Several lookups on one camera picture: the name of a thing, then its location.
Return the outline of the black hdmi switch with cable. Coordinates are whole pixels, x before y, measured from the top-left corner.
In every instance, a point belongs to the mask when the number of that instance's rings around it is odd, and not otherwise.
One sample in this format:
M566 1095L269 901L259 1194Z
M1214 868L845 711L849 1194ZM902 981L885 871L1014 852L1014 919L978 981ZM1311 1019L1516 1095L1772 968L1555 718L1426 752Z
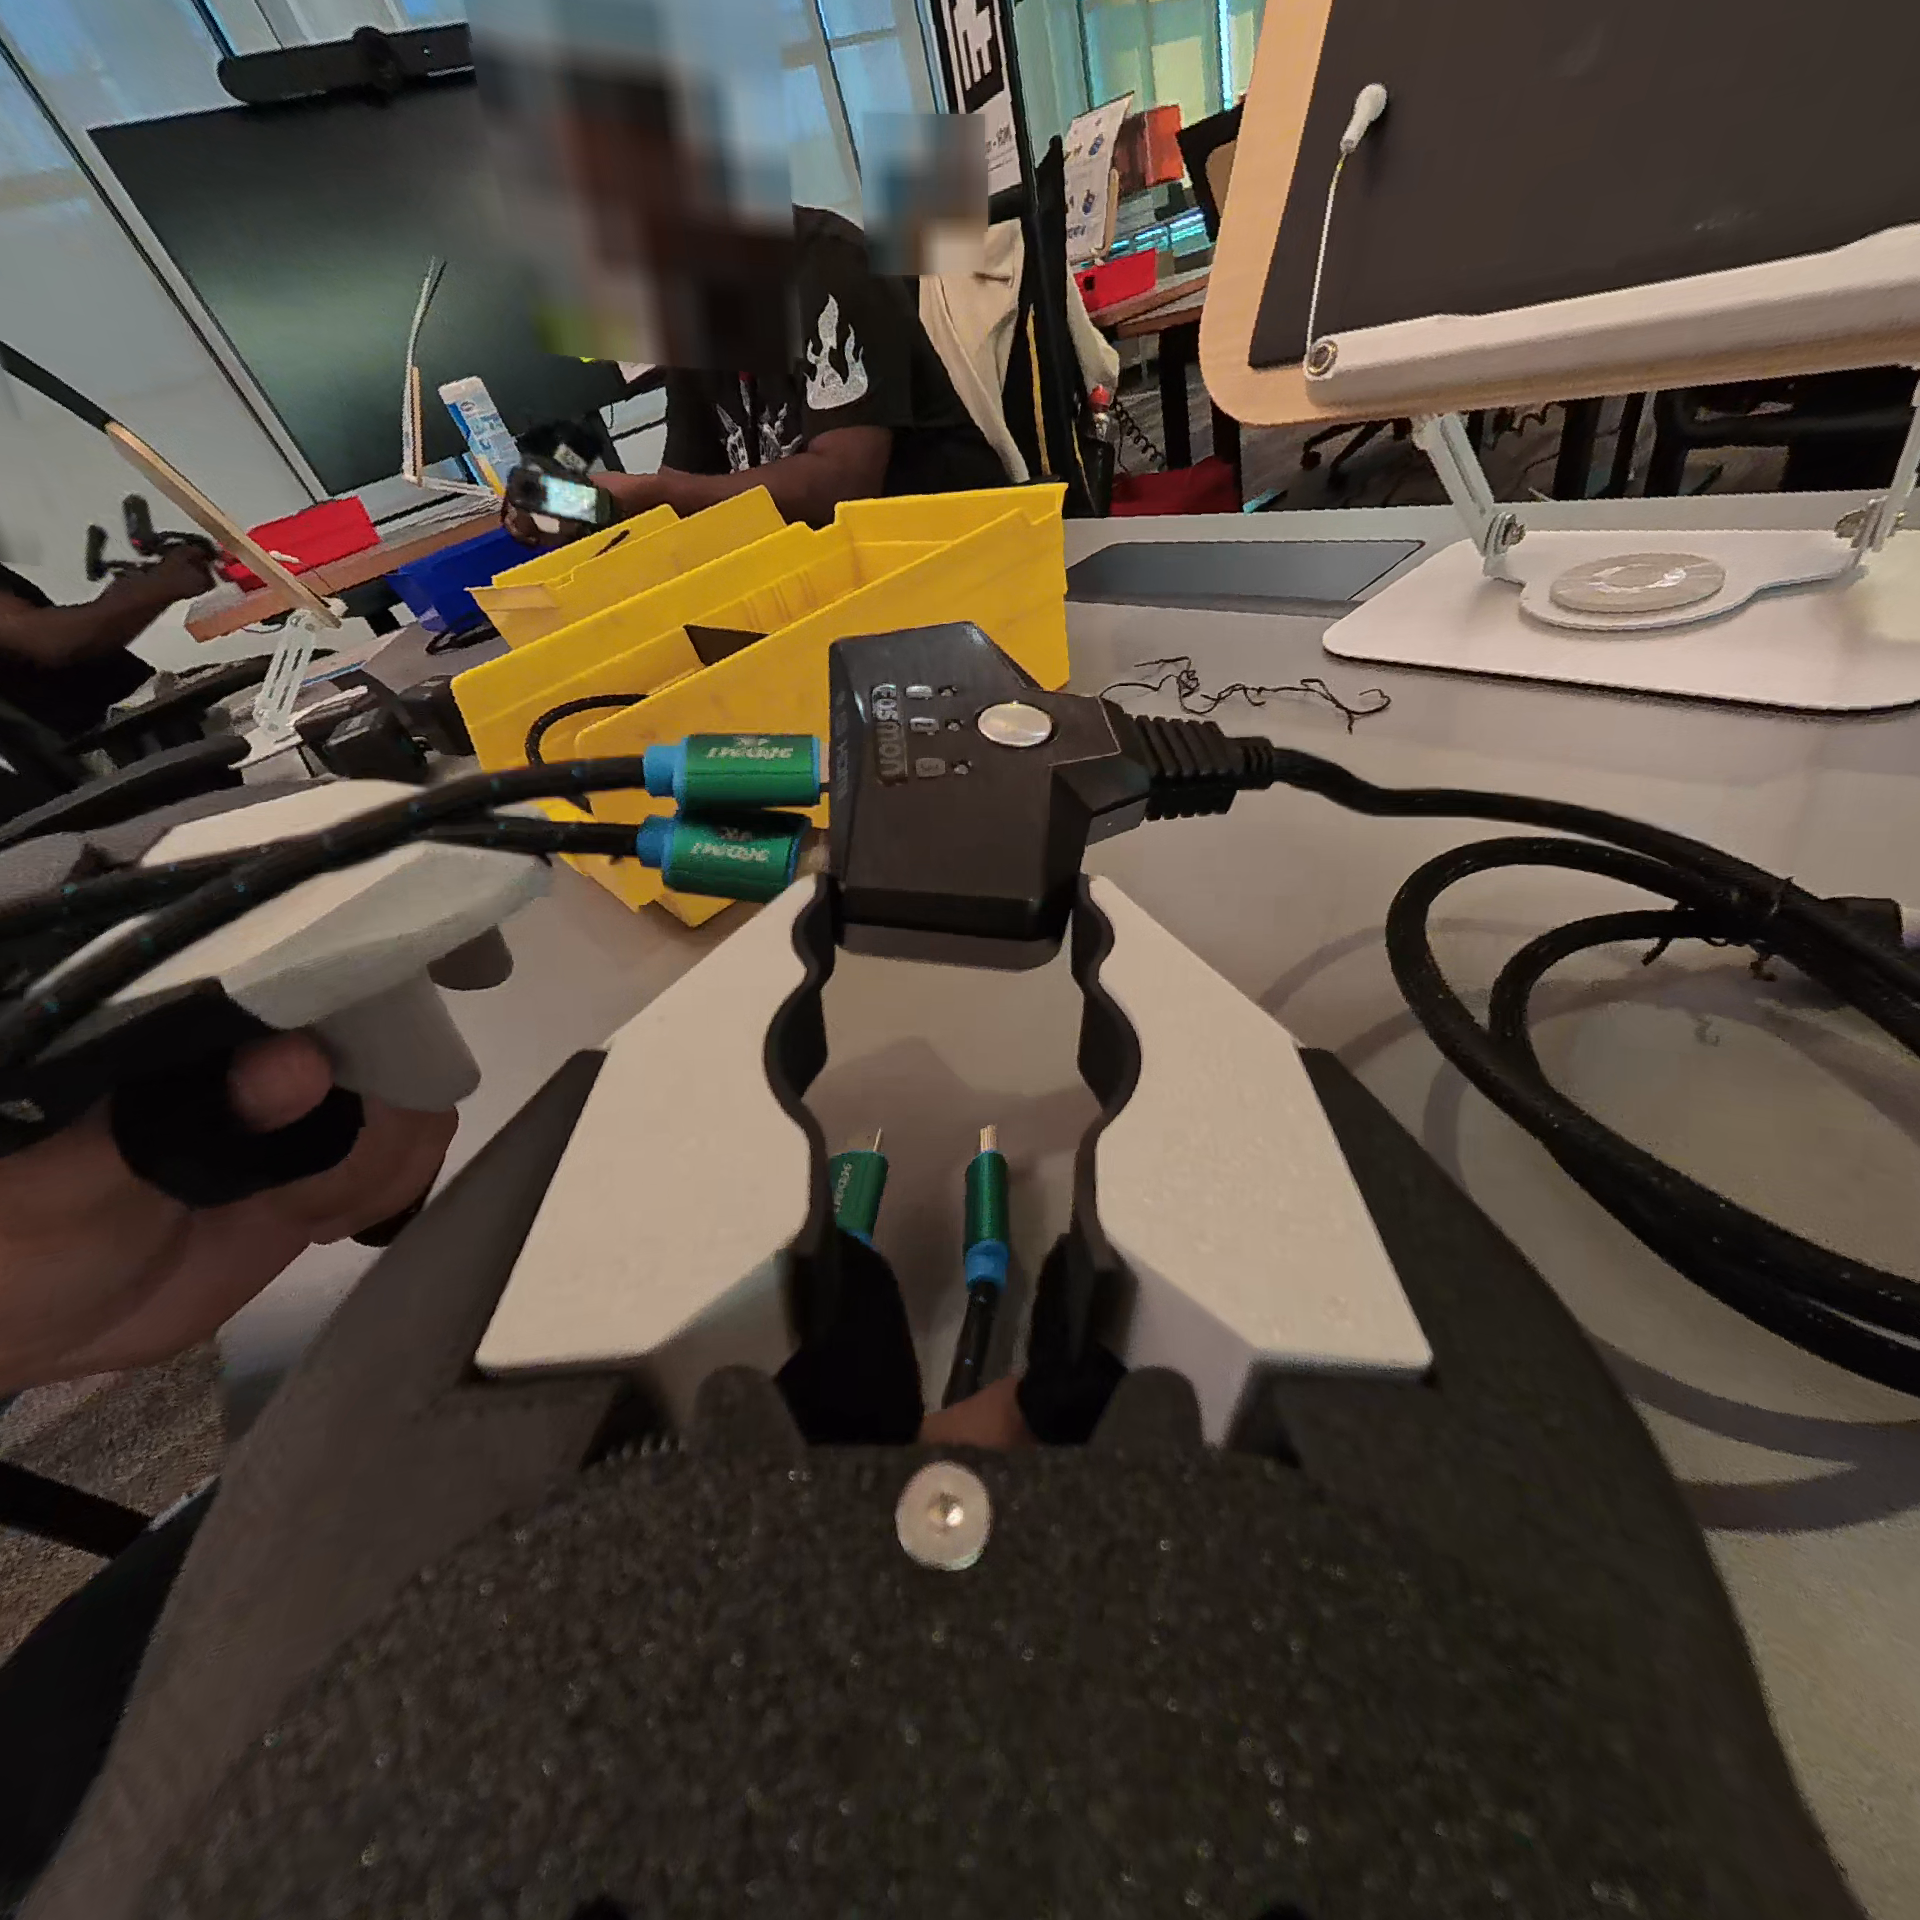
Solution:
M1474 821L1522 834L1426 859L1388 902L1382 945L1435 1048L1652 1255L1719 1306L1832 1366L1916 1396L1916 1286L1765 1221L1621 1138L1551 1085L1531 995L1568 956L1648 941L1788 962L1916 1052L1916 956L1895 901L1816 896L1689 834L1606 808L1461 785L1381 785L1209 718L1138 718L1048 695L968 622L829 645L829 871L839 938L939 962L1052 956L1092 841L1218 818L1284 785L1376 821ZM1496 868L1631 886L1654 908L1558 925L1514 951L1471 1012L1428 938L1431 906Z

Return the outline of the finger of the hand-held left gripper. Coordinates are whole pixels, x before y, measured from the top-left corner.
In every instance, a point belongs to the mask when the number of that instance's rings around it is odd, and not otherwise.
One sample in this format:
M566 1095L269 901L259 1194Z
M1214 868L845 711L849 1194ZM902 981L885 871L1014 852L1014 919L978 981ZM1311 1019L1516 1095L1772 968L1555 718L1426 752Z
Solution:
M298 841L348 828L388 805L435 799L429 785L254 788L246 805L171 824L134 862L235 855L252 862ZM509 924L551 886L542 855L451 846L402 831L399 844L329 866L148 965L124 1005L214 986L235 1005L361 1005L424 981L445 955Z
M479 1085L478 1059L425 968L301 968L291 1026L311 1034L334 1084L399 1111L451 1111Z

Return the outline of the dark wall screen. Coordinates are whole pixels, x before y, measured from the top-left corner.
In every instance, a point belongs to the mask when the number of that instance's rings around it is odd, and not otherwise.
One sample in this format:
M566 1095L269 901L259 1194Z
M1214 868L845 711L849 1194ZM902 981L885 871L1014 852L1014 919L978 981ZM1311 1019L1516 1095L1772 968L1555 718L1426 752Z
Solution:
M424 458L459 448L438 398L479 376L511 431L629 394L615 365L542 348L475 82L101 125L91 142L249 368L325 494L399 475L421 286Z

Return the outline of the white panel stand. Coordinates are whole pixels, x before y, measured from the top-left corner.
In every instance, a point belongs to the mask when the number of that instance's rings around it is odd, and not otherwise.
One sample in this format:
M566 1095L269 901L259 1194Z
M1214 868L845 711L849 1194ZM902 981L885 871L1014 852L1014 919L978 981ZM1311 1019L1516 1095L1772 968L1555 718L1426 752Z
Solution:
M1392 94L1354 94L1326 189L1302 379L1314 399L1455 398L1499 374L1621 376L1705 348L1814 358L1916 332L1916 219L1801 255L1481 314L1321 326L1339 179ZM1531 534L1496 504L1461 415L1412 418L1464 525L1326 628L1332 659L1802 714L1916 706L1916 564L1888 556L1916 492L1916 428L1885 489L1824 529Z

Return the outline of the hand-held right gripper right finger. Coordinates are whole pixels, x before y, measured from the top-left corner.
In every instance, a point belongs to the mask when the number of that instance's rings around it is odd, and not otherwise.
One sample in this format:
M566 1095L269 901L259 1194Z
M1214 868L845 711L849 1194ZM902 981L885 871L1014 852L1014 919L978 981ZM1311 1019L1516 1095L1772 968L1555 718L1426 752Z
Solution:
M1188 1381L1209 1444L1279 1374L1418 1382L1428 1336L1302 1045L1115 881L1085 878L1044 1008L1038 1252L1068 1238L1092 1336Z

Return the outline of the blue plastic bin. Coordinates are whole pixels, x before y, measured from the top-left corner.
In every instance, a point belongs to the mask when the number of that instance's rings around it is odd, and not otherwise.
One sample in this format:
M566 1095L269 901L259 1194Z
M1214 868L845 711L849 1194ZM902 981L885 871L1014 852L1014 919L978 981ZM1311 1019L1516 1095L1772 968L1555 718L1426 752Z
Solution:
M459 636L488 622L475 601L478 589L492 589L495 576L525 561L548 556L548 548L519 542L511 529L492 524L468 541L385 569L384 585L429 636Z

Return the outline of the person's left hand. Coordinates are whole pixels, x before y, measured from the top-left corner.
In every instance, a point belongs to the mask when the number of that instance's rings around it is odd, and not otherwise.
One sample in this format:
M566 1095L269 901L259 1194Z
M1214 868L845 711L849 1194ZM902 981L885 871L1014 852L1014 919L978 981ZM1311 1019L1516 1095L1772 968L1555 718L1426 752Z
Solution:
M339 1165L206 1211L139 1181L96 1102L2 1159L2 1395L198 1348L311 1246L425 1196L458 1128L368 1096Z

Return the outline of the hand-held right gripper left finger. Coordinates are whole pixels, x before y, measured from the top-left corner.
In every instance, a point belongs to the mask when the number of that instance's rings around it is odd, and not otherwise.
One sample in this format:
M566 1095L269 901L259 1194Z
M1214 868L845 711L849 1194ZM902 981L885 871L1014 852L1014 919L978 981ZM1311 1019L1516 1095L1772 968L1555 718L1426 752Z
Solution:
M615 1374L672 1426L729 1366L774 1374L854 1304L829 1145L829 878L792 882L604 1042L515 1268L484 1376Z

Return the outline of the yellow plastic bin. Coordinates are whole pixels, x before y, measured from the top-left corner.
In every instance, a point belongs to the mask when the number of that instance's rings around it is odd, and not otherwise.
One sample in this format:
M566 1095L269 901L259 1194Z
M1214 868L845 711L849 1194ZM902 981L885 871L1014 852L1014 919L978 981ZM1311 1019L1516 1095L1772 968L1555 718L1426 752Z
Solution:
M829 645L981 628L1068 679L1062 485L845 504L454 676L502 811L686 925L829 871Z
M719 499L691 516L658 505L516 564L468 594L498 636L525 645L782 529L786 519L766 489Z

